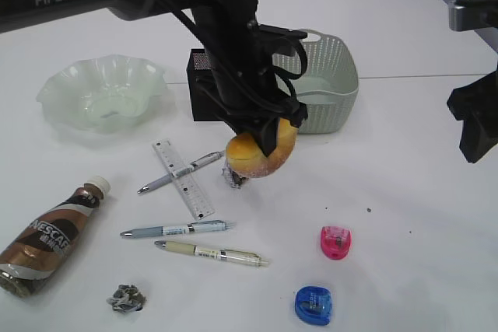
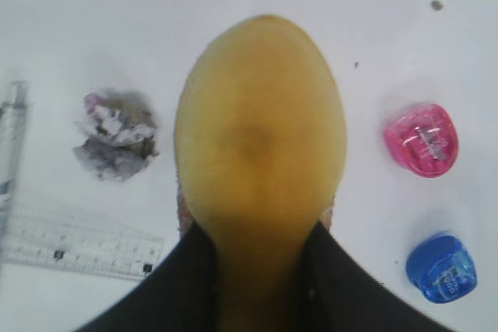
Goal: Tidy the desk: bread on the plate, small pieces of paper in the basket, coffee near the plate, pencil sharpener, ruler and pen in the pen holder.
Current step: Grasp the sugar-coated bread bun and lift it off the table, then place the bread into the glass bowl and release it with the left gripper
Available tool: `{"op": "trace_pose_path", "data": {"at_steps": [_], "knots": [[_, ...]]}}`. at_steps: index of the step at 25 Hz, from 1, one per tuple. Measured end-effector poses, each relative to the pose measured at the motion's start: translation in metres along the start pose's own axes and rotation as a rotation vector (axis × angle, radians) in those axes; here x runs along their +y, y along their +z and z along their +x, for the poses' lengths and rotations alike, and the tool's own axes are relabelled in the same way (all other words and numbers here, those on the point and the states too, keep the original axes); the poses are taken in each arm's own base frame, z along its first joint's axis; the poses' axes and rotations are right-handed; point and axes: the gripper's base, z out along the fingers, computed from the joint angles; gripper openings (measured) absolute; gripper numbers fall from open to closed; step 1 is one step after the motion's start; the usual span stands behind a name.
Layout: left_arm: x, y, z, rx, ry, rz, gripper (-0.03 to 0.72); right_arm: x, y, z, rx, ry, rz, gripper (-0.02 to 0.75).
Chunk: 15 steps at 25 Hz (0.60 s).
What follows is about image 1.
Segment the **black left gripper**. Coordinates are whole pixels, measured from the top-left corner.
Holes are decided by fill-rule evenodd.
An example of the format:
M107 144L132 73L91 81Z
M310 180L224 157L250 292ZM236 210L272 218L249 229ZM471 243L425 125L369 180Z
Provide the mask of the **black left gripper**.
M217 5L196 7L192 15L219 98L206 94L225 112L223 123L236 134L251 134L270 156L280 119L299 127L308 117L293 86L307 70L302 45L307 33L261 25L254 13L237 18Z

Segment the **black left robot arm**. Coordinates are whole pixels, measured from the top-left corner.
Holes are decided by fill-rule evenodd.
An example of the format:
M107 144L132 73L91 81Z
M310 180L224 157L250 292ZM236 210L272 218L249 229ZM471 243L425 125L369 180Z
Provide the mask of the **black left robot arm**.
M1 0L1 30L108 9L134 21L174 15L203 45L205 73L188 70L193 105L207 119L225 122L237 134L250 134L265 155L277 146L277 127L286 119L299 127L307 107L297 98L297 74L276 67L275 54L297 55L307 63L305 32L260 24L258 0Z

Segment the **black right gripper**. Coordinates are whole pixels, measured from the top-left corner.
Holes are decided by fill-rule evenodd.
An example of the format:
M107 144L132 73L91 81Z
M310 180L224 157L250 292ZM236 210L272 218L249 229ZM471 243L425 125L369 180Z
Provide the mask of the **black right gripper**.
M478 162L497 145L497 70L454 89L447 106L462 121L459 148L469 163Z

